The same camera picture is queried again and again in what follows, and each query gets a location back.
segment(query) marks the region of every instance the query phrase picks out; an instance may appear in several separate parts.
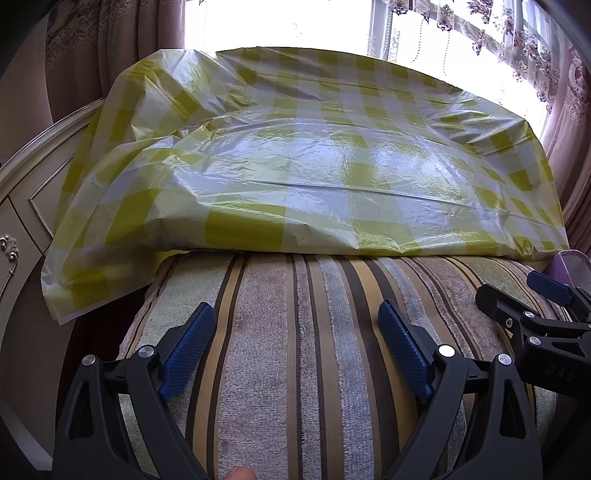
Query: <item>blue clamp pad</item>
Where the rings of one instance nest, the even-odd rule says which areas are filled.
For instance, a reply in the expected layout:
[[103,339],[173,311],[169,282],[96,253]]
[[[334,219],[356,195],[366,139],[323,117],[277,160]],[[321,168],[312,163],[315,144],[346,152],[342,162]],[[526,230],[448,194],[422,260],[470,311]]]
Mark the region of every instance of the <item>blue clamp pad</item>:
[[378,326],[408,389],[419,397],[423,404],[428,404],[433,396],[429,376],[431,365],[421,352],[413,334],[387,301],[379,307]]
[[177,341],[161,370],[162,383],[158,392],[164,401],[168,402],[183,392],[213,336],[215,323],[213,308],[204,304],[193,312],[185,327],[181,327],[184,328],[182,337]]
[[540,272],[527,275],[527,286],[561,307],[569,306],[573,300],[569,287]]

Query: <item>ornate metal handle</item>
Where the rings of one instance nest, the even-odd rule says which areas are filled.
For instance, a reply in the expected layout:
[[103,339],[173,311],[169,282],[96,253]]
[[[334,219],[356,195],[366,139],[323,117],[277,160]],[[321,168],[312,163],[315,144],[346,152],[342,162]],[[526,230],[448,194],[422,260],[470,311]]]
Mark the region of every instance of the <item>ornate metal handle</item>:
[[14,272],[17,270],[17,241],[9,235],[0,236],[0,252],[4,253],[4,256],[8,259],[8,263],[11,265],[10,270],[8,271],[8,276],[2,284],[2,288],[0,288],[0,300],[2,300],[2,295],[4,295],[4,291],[6,290],[6,287],[8,287],[8,282],[10,282],[10,279],[14,276]]

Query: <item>drawer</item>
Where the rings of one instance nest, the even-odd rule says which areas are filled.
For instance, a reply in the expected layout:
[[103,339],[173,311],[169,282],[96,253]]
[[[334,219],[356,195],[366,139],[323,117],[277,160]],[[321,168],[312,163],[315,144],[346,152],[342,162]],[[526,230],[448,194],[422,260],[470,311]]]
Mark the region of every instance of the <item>drawer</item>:
[[68,166],[83,129],[74,133],[32,169],[10,193],[10,199],[41,252],[53,239],[57,203]]
[[10,201],[0,204],[0,349],[12,307],[41,258]]

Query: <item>dresser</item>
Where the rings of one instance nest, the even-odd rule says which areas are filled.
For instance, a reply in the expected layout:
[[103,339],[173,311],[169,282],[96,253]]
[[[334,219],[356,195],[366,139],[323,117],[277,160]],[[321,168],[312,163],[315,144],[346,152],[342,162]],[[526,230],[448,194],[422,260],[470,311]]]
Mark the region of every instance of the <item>dresser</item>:
[[55,123],[0,166],[0,416],[40,470],[51,469],[57,389],[74,325],[51,319],[40,272],[69,162],[100,103]]

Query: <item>striped cushion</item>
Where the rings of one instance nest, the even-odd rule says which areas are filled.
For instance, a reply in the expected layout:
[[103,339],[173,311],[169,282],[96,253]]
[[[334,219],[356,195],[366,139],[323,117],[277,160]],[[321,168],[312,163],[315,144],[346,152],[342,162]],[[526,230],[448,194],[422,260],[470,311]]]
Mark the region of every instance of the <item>striped cushion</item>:
[[[475,306],[482,283],[547,318],[567,318],[527,288],[529,271],[482,257],[178,255],[161,266],[121,357],[156,344],[207,301],[215,337],[169,406],[209,473],[222,478],[248,465],[265,480],[379,479],[418,418],[377,327],[380,303],[395,300],[437,343],[491,360],[511,347]],[[543,440],[556,397],[530,385],[527,392]],[[458,454],[472,403],[466,395],[442,469]],[[126,397],[122,408],[138,459],[154,474]]]

